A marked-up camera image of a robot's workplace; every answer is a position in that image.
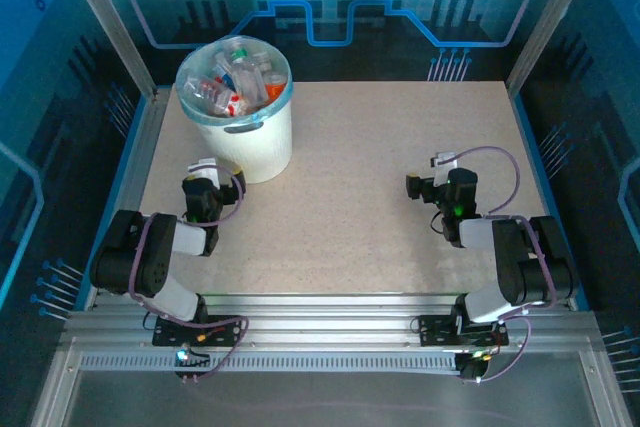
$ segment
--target plastic container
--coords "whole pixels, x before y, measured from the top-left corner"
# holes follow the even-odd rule
[[[182,95],[191,73],[206,76],[215,63],[215,54],[224,50],[221,39],[192,52],[182,62],[176,76],[176,90],[182,110],[198,126],[212,154],[223,163],[233,162],[244,171],[250,184],[265,182],[282,172],[292,154],[291,97],[293,81],[287,59],[278,49],[262,40],[240,36],[249,55],[267,52],[274,69],[286,73],[287,84],[280,96],[251,115],[220,118],[203,112],[199,105]]]
[[[226,44],[229,44],[229,67],[236,91],[249,105],[260,106],[268,102],[269,95],[262,80],[262,73],[258,64],[253,61],[253,56],[249,56],[242,37],[233,37]]]
[[[235,117],[247,112],[238,94],[227,87],[222,79],[214,81],[204,76],[187,75],[180,91],[182,98],[201,112],[217,117]]]

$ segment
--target beige tabletop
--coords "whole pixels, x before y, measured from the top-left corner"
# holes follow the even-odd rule
[[[493,255],[453,248],[429,229],[436,207],[405,192],[405,174],[432,176],[429,159],[438,151],[509,150],[522,186],[505,212],[544,213],[501,82],[297,83],[292,107],[287,169],[248,186],[211,257],[173,256],[171,271],[187,287],[320,294],[481,287],[495,279]],[[141,211],[181,215],[187,166],[210,156],[172,92]],[[515,175],[505,157],[472,154],[459,165],[478,173],[480,213],[509,196]]]

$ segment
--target glass enclosure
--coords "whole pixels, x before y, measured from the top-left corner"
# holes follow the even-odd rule
[[[573,0],[521,97],[589,305],[636,332],[640,0]]]
[[[154,80],[229,33],[266,40],[295,79],[506,79],[547,0],[114,0]]]
[[[22,426],[77,294],[57,261],[84,271],[139,94],[85,0],[0,12],[0,411]]]
[[[175,424],[185,412],[190,422],[234,427],[597,425],[577,355],[527,356],[481,388],[448,376],[264,372],[200,385],[173,374],[85,373],[79,385],[67,427]]]

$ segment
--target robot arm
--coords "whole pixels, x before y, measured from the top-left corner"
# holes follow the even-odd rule
[[[497,282],[464,296],[468,322],[494,322],[517,307],[550,300],[549,286],[533,255],[533,244],[515,218],[482,218],[476,213],[478,176],[458,168],[452,152],[431,159],[434,177],[406,176],[407,195],[433,203],[442,215],[444,238],[457,248],[488,250],[495,254]],[[578,276],[560,227],[553,217],[529,221],[549,268],[559,300],[574,297]]]
[[[210,159],[189,168],[182,182],[186,196],[189,225],[175,215],[156,214],[144,243],[134,282],[134,292],[160,312],[176,319],[203,323],[207,308],[201,295],[182,286],[169,272],[173,253],[209,256],[218,242],[222,207],[233,204],[239,192],[233,186],[220,186]],[[242,191],[246,190],[241,171],[234,175]],[[116,294],[129,292],[129,279],[145,218],[140,212],[118,211],[94,256],[90,268],[91,283]]]
[[[91,264],[91,283],[115,294],[126,294],[129,277],[145,219],[140,212],[116,213]],[[134,283],[135,293],[162,312],[184,321],[207,316],[198,294],[187,290],[169,273],[171,254],[203,255],[207,232],[179,223],[175,215],[156,215],[145,242]]]

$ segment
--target purple cable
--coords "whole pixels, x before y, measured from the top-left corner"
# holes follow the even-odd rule
[[[529,338],[531,337],[531,322],[526,317],[522,317],[520,315],[514,315],[513,317],[508,318],[508,320],[512,320],[512,319],[522,319],[527,323],[527,336],[524,338],[524,341],[522,342],[522,346],[520,347],[520,350],[518,351],[516,356],[513,358],[513,360],[509,362],[506,366],[504,366],[500,371],[496,372],[495,374],[489,377],[483,377],[482,379],[480,379],[481,384],[484,382],[488,382],[490,380],[495,380],[498,377],[502,377],[504,374],[506,374],[509,370],[511,370],[511,368],[514,365],[516,365],[516,363],[520,360],[520,357],[522,357],[522,355],[524,354],[524,349],[527,348],[527,344],[529,343]]]
[[[229,220],[233,215],[235,215],[235,213],[238,211],[238,208],[240,207],[240,204],[242,203],[242,199],[243,199],[243,194],[242,194],[242,185],[240,184],[240,181],[237,179],[237,177],[235,175],[233,175],[233,173],[224,168],[224,167],[220,167],[220,166],[209,166],[209,167],[213,167],[216,168],[222,172],[225,172],[227,174],[229,174],[231,176],[231,180],[234,182],[236,188],[238,189],[238,202],[235,206],[235,209],[226,217],[217,220],[215,222],[205,222],[205,223],[191,223],[191,222],[185,222],[188,225],[193,225],[196,227],[213,227],[216,225],[220,225],[223,222],[226,222],[227,220]],[[138,268],[140,267],[140,259],[142,258],[142,252],[144,251],[144,246],[145,243],[147,241],[147,236],[149,235],[149,229],[151,228],[151,224],[153,223],[153,219],[155,218],[157,214],[152,214],[145,222],[144,227],[142,228],[142,233],[140,234],[140,240],[138,241],[138,245],[136,246],[136,255],[133,258],[133,265],[131,266],[131,275],[129,276],[129,285],[128,285],[128,292],[129,295],[131,296],[131,298],[137,302],[140,303],[140,305],[142,305],[145,309],[147,309],[149,312],[151,312],[152,314],[156,314],[159,317],[163,318],[163,319],[168,319],[171,322],[174,322],[176,324],[182,325],[184,327],[191,327],[191,328],[196,328],[196,329],[215,329],[216,327],[222,327],[224,325],[228,325],[228,324],[234,324],[236,322],[244,322],[244,328],[242,328],[242,324],[241,324],[241,328],[240,328],[240,333],[238,334],[238,340],[237,342],[234,344],[234,346],[229,350],[229,352],[227,352],[227,354],[222,358],[222,360],[218,363],[218,365],[216,365],[213,369],[209,370],[208,372],[205,372],[204,374],[201,374],[199,376],[195,376],[194,375],[194,381],[197,381],[197,379],[204,379],[206,377],[209,377],[213,374],[215,374],[216,372],[218,372],[218,370],[220,370],[228,361],[229,358],[233,355],[233,353],[238,349],[238,346],[242,343],[242,341],[244,340],[245,335],[247,334],[247,331],[249,330],[249,318],[244,316],[244,315],[239,315],[237,317],[233,317],[231,319],[225,319],[225,320],[221,320],[218,322],[210,322],[208,324],[198,324],[198,323],[194,323],[194,322],[185,322],[184,320],[180,320],[176,317],[173,317],[171,315],[168,315],[165,312],[161,312],[160,310],[148,305],[144,299],[139,296],[138,294],[136,294],[135,292],[135,282],[136,282],[136,276],[138,274]]]
[[[544,253],[542,252],[542,248],[540,247],[540,242],[538,241],[538,237],[536,236],[536,233],[533,231],[533,227],[531,227],[531,224],[529,223],[529,221],[526,218],[524,218],[522,215],[487,215],[485,216],[485,219],[494,219],[494,220],[513,219],[513,220],[519,220],[522,223],[522,225],[524,225],[524,228],[529,234],[529,239],[531,239],[531,245],[533,245],[533,251],[536,253],[536,257],[538,258],[538,262],[540,263],[540,270],[542,271],[542,276],[544,277],[544,281],[546,282],[547,288],[549,289],[549,295],[551,296],[551,302],[544,305],[540,305],[540,306],[532,305],[531,308],[550,309],[551,307],[555,307],[555,305],[558,303],[558,291],[556,290],[556,286],[553,283],[553,278],[551,277],[549,266],[547,265],[547,261],[545,259]],[[522,309],[523,307],[520,307],[518,309],[512,310],[511,312],[507,312],[506,314],[503,314],[501,316],[502,320],[506,320],[506,318],[508,318],[512,314],[521,313]]]
[[[195,168],[194,170],[192,170],[192,172],[196,172],[198,170],[203,170],[203,169],[216,169],[216,170],[219,170],[220,172],[227,174],[231,178],[231,181],[236,186],[236,189],[238,190],[238,201],[236,202],[236,205],[231,211],[231,213],[226,217],[223,217],[222,219],[218,219],[214,222],[183,222],[183,223],[186,225],[192,225],[193,227],[215,227],[216,225],[220,225],[223,222],[226,222],[227,220],[229,220],[234,215],[236,215],[236,213],[238,212],[238,209],[240,208],[240,204],[242,204],[242,201],[244,200],[244,194],[242,193],[242,185],[240,184],[240,181],[233,174],[233,172],[231,172],[226,167],[222,167],[221,165],[207,164],[207,165],[203,165]]]
[[[465,150],[464,152],[461,152],[458,155],[456,155],[454,157],[451,157],[450,159],[447,159],[447,160],[441,162],[440,165],[449,164],[449,163],[451,163],[451,162],[453,162],[455,160],[458,160],[458,159],[464,157],[465,155],[469,155],[469,154],[471,154],[473,152],[478,152],[480,150],[495,150],[497,152],[503,153],[504,155],[509,157],[509,160],[513,164],[513,168],[516,171],[516,185],[513,188],[513,192],[511,193],[509,198],[504,203],[500,204],[495,209],[491,209],[489,211],[489,214],[493,214],[494,212],[498,212],[499,210],[502,210],[507,205],[509,205],[511,203],[511,201],[514,199],[514,197],[516,196],[516,194],[518,193],[518,190],[520,189],[520,167],[518,167],[518,162],[516,161],[515,157],[513,155],[511,155],[511,153],[509,153],[508,151],[506,151],[502,147],[496,147],[495,145],[482,145],[480,147],[474,147],[473,149]]]

